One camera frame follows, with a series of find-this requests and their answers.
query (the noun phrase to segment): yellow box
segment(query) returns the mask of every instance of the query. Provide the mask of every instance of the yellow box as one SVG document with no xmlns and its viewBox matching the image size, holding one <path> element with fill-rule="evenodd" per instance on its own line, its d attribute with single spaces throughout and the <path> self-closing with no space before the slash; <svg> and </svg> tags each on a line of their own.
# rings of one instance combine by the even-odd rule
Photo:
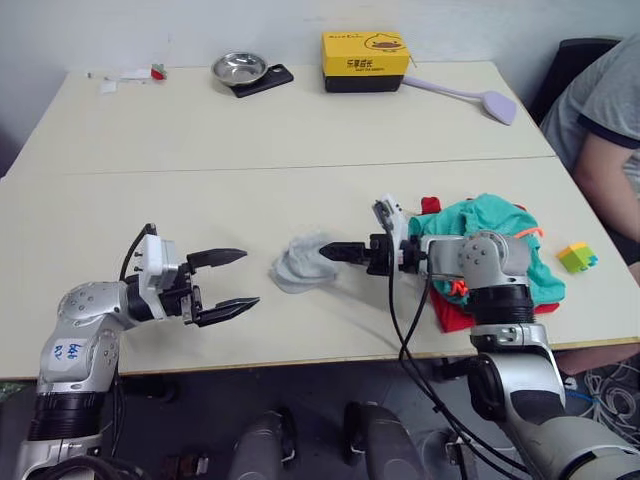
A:
<svg viewBox="0 0 640 480">
<path fill-rule="evenodd" d="M 346 88 L 327 88 L 329 91 L 397 90 L 408 65 L 409 49 L 399 33 L 325 32 L 322 35 L 325 85 Z M 356 77 L 381 78 L 358 80 Z"/>
</svg>

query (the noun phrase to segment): purple plastic spatula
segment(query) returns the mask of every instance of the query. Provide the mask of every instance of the purple plastic spatula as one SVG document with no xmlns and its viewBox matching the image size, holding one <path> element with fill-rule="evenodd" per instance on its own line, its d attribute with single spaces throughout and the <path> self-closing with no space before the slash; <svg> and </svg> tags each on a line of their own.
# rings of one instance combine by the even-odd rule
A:
<svg viewBox="0 0 640 480">
<path fill-rule="evenodd" d="M 430 90 L 432 92 L 442 92 L 450 95 L 457 95 L 458 97 L 477 98 L 482 100 L 482 106 L 487 113 L 505 125 L 511 125 L 513 120 L 516 118 L 516 103 L 501 93 L 494 92 L 492 90 L 483 93 L 463 92 L 461 90 L 442 87 L 435 83 L 407 76 L 404 77 L 402 83 L 411 87 Z"/>
</svg>

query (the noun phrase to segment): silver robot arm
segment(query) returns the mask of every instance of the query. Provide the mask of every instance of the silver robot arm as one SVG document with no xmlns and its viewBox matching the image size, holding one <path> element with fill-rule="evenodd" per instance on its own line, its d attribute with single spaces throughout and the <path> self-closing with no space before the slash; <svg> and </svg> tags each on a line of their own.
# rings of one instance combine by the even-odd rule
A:
<svg viewBox="0 0 640 480">
<path fill-rule="evenodd" d="M 89 473 L 79 477 L 78 465 L 93 466 L 94 471 L 103 467 L 97 458 L 101 411 L 116 372 L 123 331 L 147 320 L 180 315 L 186 324 L 202 327 L 234 318 L 259 301 L 239 298 L 204 310 L 200 290 L 191 281 L 196 269 L 230 263 L 246 252 L 207 250 L 187 255 L 180 264 L 173 242 L 155 235 L 153 226 L 150 231 L 139 236 L 136 275 L 86 283 L 61 300 L 58 322 L 40 357 L 35 413 L 20 448 L 15 480 L 45 472 L 60 472 L 55 478 L 93 478 Z"/>
<path fill-rule="evenodd" d="M 373 210 L 386 234 L 372 234 L 369 248 L 361 242 L 336 242 L 320 253 L 367 265 L 372 275 L 389 275 L 391 255 L 397 271 L 464 279 L 467 310 L 476 322 L 470 337 L 478 356 L 467 372 L 473 407 L 507 434 L 531 476 L 640 478 L 640 451 L 603 425 L 565 413 L 564 387 L 547 334 L 534 319 L 528 245 L 491 231 L 469 237 L 408 237 L 407 221 L 393 197 L 385 195 Z M 386 478 L 373 473 L 372 478 Z"/>
</svg>

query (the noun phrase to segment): white table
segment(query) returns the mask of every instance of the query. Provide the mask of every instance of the white table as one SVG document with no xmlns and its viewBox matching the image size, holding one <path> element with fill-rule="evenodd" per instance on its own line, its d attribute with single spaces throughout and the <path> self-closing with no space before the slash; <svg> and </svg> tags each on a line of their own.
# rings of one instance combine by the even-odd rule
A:
<svg viewBox="0 0 640 480">
<path fill-rule="evenodd" d="M 170 69 L 163 84 L 70 73 L 9 175 L 372 165 L 554 155 L 518 102 L 511 126 L 477 101 L 401 86 L 328 94 L 318 66 L 237 99 L 208 68 Z M 515 95 L 490 62 L 420 63 L 408 72 L 471 91 Z"/>
<path fill-rule="evenodd" d="M 339 280 L 300 295 L 268 278 L 292 237 L 314 230 L 366 241 L 380 228 L 370 210 L 391 192 L 407 211 L 423 195 L 443 205 L 492 192 L 522 204 L 545 229 L 541 255 L 567 284 L 553 314 L 540 316 L 555 348 L 638 341 L 640 296 L 620 256 L 553 157 L 218 172 L 9 176 L 0 182 L 0 378 L 32 377 L 62 295 L 90 280 L 113 280 L 131 240 L 148 221 L 184 255 L 237 247 L 249 256 L 195 277 L 205 303 L 262 301 L 235 320 L 198 329 L 180 319 L 147 322 L 122 340 L 123 372 L 392 358 L 398 342 L 386 279 L 345 265 Z M 587 242 L 597 267 L 568 274 L 554 254 Z M 407 322 L 416 277 L 400 280 Z M 472 352 L 468 332 L 440 333 L 431 308 L 412 350 L 420 356 Z"/>
</svg>

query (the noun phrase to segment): green toy block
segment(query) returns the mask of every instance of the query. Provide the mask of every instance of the green toy block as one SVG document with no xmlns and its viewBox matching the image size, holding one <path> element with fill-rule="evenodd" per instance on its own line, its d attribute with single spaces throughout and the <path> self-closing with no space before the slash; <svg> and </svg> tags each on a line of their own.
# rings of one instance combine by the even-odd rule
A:
<svg viewBox="0 0 640 480">
<path fill-rule="evenodd" d="M 586 243 L 575 243 L 556 255 L 570 273 L 584 272 L 598 264 L 598 257 Z"/>
</svg>

